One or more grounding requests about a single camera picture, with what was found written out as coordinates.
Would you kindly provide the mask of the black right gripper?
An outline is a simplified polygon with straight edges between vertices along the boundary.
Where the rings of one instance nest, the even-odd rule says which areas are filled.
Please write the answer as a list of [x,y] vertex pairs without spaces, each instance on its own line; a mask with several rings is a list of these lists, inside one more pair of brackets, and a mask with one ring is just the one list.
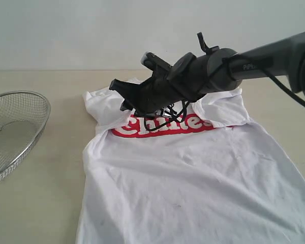
[[136,110],[149,114],[184,99],[167,80],[167,76],[167,72],[154,71],[145,81],[136,78],[127,82],[113,79],[109,90],[127,99],[123,100],[120,111]]

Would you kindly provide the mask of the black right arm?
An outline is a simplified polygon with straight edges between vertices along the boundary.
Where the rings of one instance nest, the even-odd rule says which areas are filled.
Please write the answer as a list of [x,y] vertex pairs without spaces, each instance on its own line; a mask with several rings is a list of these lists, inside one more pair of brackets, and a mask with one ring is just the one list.
[[231,91],[246,79],[268,77],[278,83],[279,76],[289,81],[281,89],[305,108],[305,32],[244,53],[208,47],[202,33],[198,40],[200,57],[187,53],[170,65],[148,52],[142,64],[152,71],[150,78],[140,84],[114,79],[109,88],[123,97],[121,110],[160,116],[176,102],[194,103],[208,93]]

